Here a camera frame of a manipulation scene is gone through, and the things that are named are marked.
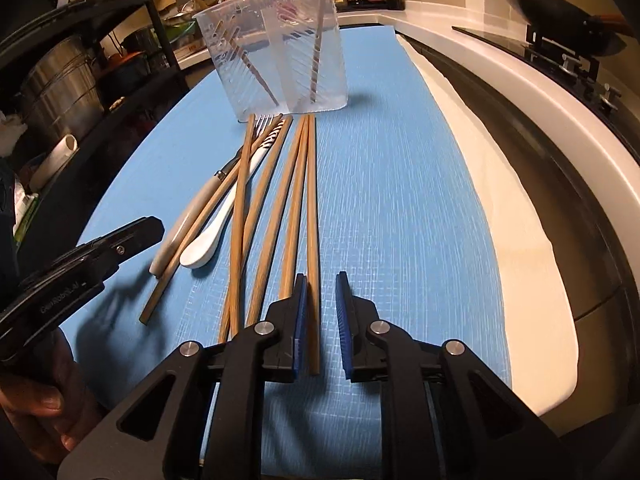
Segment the blue table mat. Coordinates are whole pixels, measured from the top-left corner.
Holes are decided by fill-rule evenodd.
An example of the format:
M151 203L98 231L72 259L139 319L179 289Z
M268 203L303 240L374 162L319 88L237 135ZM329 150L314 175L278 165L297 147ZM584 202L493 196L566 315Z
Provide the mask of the blue table mat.
M462 339L510 384L494 247L450 129L392 28L348 29L341 35L349 103L317 115L322 373L295 384L267 384L265 474L380 474L378 386L351 384L342 370L334 293L340 270L346 270L355 295L376 303L382 319L434 344ZM247 298L296 123L258 223ZM141 216L157 216L168 230L204 181L236 152L243 134L217 74L211 73L132 155L81 241ZM305 209L298 272L306 272ZM265 305L276 300L283 238L281 232ZM119 402L181 342L215 343L229 246L227 225L206 266L177 271L146 327L138 316L156 282L148 266L157 247L122 264L106 290L64 323L76 359L104 404Z

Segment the plastic container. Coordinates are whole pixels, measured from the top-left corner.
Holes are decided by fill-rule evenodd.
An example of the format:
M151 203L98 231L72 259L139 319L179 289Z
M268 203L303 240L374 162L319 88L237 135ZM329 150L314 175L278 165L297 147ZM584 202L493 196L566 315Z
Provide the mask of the plastic container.
M196 14L239 121L246 121L251 113L301 114L347 104L334 0L322 0L322 7L320 3L229 0ZM321 43L314 59L319 22Z

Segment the white ceramic spoon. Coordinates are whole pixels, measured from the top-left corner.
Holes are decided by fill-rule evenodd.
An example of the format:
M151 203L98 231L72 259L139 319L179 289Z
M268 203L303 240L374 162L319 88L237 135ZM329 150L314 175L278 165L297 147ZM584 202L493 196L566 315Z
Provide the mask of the white ceramic spoon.
M260 147L255 150L254 156L251 158L249 164L249 178L254 174L256 168L260 165L264 156L269 151L273 143L282 128L284 121L280 121L278 125L273 129L272 133L264 139L264 142ZM226 220L229 218L231 210L234 208L234 201L236 200L236 184L229 190L225 201L220 206L218 214L213 219L213 222L201 232L198 237L191 242L180 255L180 264L183 267L189 269L197 269L206 264L218 248L218 242L220 241L220 233L225 226Z

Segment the beige fork handle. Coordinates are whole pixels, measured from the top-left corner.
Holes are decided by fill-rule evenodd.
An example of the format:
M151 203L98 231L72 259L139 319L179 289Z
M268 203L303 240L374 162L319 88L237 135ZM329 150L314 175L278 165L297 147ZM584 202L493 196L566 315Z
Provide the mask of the beige fork handle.
M216 192L221 182L222 181L218 174L215 174L207 180L206 184L202 186L196 196L191 199L187 207L175 221L174 226L162 241L156 256L151 262L151 266L149 267L149 272L154 276L157 276L158 278L162 276L162 273L169 264L169 261L174 256L175 251L177 251L178 246L184 240L187 232L191 229L196 218L202 212L204 206L207 205L207 202Z

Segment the wok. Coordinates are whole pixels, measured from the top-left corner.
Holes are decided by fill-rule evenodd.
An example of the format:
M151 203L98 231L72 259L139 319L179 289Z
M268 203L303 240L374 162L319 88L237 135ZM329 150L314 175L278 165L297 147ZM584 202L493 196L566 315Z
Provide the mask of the wok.
M548 40L582 56L612 56L626 43L617 32L632 36L622 16L591 16L566 0L507 0Z

